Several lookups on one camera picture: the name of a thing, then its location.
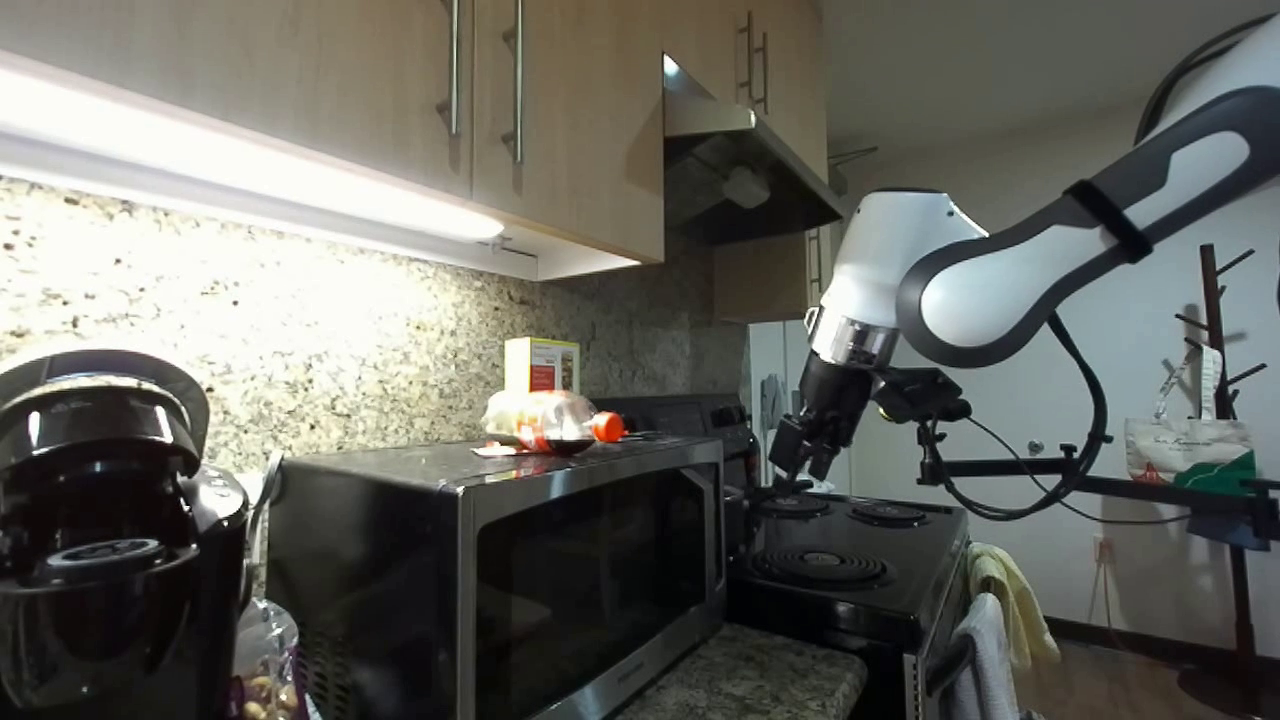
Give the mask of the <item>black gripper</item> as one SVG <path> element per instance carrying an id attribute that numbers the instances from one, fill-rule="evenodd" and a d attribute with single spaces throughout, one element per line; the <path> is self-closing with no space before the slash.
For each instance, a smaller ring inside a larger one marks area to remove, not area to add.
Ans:
<path id="1" fill-rule="evenodd" d="M 834 459 L 852 445 L 856 425 L 877 390 L 882 359 L 856 350 L 849 362 L 809 354 L 802 370 L 802 401 L 780 418 L 770 459 L 780 478 L 826 478 Z"/>

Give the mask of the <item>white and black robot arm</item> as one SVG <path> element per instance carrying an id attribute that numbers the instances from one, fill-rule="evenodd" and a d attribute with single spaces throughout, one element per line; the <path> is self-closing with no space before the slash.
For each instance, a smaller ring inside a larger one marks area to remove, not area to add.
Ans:
<path id="1" fill-rule="evenodd" d="M 1122 160 L 999 230 L 936 189 L 867 191 L 809 324 L 802 401 L 770 463 L 785 478 L 826 478 L 901 339 L 948 366 L 999 362 L 1070 297 L 1276 177 L 1280 17 L 1266 17 L 1179 61 Z"/>

